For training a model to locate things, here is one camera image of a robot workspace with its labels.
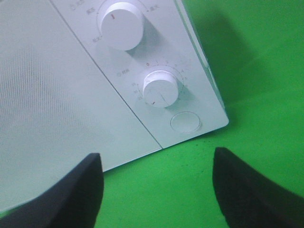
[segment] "green background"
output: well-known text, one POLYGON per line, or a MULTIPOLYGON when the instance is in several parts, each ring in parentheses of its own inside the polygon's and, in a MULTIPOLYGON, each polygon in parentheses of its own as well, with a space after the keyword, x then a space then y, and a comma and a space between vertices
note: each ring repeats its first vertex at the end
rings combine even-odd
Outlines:
POLYGON ((227 228, 217 146, 304 196, 304 2, 185 2, 230 124, 106 172, 96 228, 227 228))

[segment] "white microwave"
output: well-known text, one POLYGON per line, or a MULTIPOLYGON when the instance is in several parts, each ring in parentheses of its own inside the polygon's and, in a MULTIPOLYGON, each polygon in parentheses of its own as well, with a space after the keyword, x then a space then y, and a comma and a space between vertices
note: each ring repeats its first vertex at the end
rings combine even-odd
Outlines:
POLYGON ((0 211, 227 124, 181 0, 0 1, 0 211))

